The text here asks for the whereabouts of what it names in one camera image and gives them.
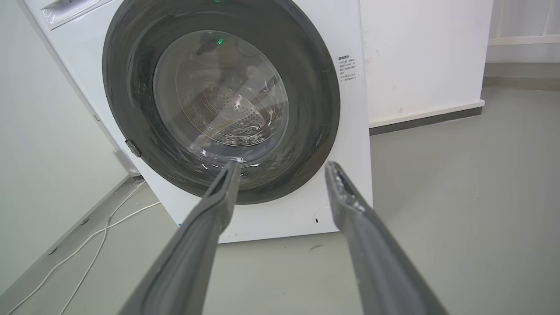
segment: power cord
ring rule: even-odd
[[[121,202],[119,204],[119,206],[113,211],[113,213],[109,216],[109,219],[107,220],[107,223],[105,224],[105,228],[93,233],[90,235],[90,237],[88,237],[86,239],[86,241],[80,246],[78,247],[78,249],[73,252],[70,256],[68,256],[66,259],[64,259],[63,261],[61,261],[60,263],[58,263],[56,266],[54,266],[49,273],[46,275],[45,279],[42,280],[42,282],[39,284],[39,286],[37,286],[37,288],[35,288],[35,290],[33,290],[25,299],[23,299],[21,302],[19,302],[16,306],[14,306],[14,308],[11,309],[11,311],[9,311],[6,315],[10,315],[12,314],[18,307],[20,307],[22,304],[24,304],[29,298],[31,298],[31,296],[33,296],[33,294],[35,294],[46,282],[46,280],[51,276],[51,274],[58,268],[60,267],[62,264],[64,264],[65,262],[67,262],[70,258],[74,257],[75,254],[77,254],[89,241],[91,241],[91,239],[93,237],[95,237],[96,235],[98,235],[101,232],[104,232],[103,234],[103,240],[101,241],[101,245],[99,245],[99,248],[97,249],[97,253],[95,253],[95,257],[94,259],[91,261],[91,264],[89,265],[89,267],[87,268],[86,272],[83,274],[82,279],[80,280],[80,283],[78,283],[77,287],[74,289],[74,292],[72,293],[72,295],[70,296],[70,299],[68,300],[68,302],[66,302],[66,305],[64,305],[64,308],[62,309],[62,311],[59,313],[59,315],[62,315],[62,313],[64,313],[64,311],[66,310],[66,308],[68,307],[68,305],[70,304],[70,302],[72,301],[72,299],[74,298],[74,295],[76,295],[76,292],[78,291],[78,289],[80,288],[80,286],[83,283],[83,280],[86,278],[87,273],[91,270],[91,267],[93,266],[95,260],[97,259],[99,252],[101,251],[101,247],[103,246],[103,244],[105,243],[105,239],[107,237],[107,230],[116,226],[117,224],[120,224],[128,219],[130,219],[131,217],[133,217],[134,215],[148,209],[151,208],[153,206],[159,205],[161,204],[161,202],[156,202],[153,203],[149,206],[146,206],[136,212],[133,212],[129,215],[127,215],[126,217],[124,217],[123,219],[121,219],[120,221],[113,223],[111,225],[109,225],[109,223],[111,222],[111,219],[113,218],[113,215],[116,213],[117,210],[119,210],[119,208],[125,203],[127,202],[132,195],[140,188],[140,186],[145,183],[146,181],[140,183],[125,199],[123,202]]]

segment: baseboard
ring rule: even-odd
[[[414,114],[411,114],[411,115],[389,118],[389,119],[384,119],[384,120],[381,120],[381,121],[373,121],[373,122],[370,121],[370,129],[381,127],[381,126],[387,126],[387,125],[391,125],[391,124],[414,121],[414,120],[421,119],[421,118],[434,117],[434,116],[447,114],[447,113],[460,112],[462,110],[471,109],[471,108],[478,108],[478,107],[482,107],[482,106],[484,106],[484,100],[478,100],[474,103],[462,104],[462,105],[453,106],[453,107],[449,107],[449,108],[429,110],[427,112],[414,113]]]
[[[429,124],[453,121],[455,119],[466,118],[466,117],[476,116],[480,114],[482,114],[482,106],[463,109],[457,112],[439,114],[439,115],[434,115],[434,116],[429,116],[424,118],[418,118],[411,121],[393,123],[384,126],[370,128],[370,136],[379,135],[382,133],[388,133],[392,131],[414,128],[414,127],[426,126]]]

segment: white wall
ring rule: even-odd
[[[491,0],[361,0],[370,127],[479,107]]]
[[[2,294],[128,173],[15,0],[0,29]]]
[[[494,0],[490,38],[496,34],[499,1]],[[560,34],[560,0],[506,0],[503,1],[501,36],[542,35],[550,1],[546,33]],[[486,62],[560,62],[560,44],[489,46]]]

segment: gray tong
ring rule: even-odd
[[[447,314],[340,165],[327,162],[333,219],[346,236],[366,315]],[[233,215],[240,167],[228,163],[185,219],[121,315],[200,315],[218,237]]]

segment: front-loading washing machine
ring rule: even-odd
[[[180,224],[241,164],[221,243],[336,231],[324,163],[372,201],[358,0],[22,0]]]

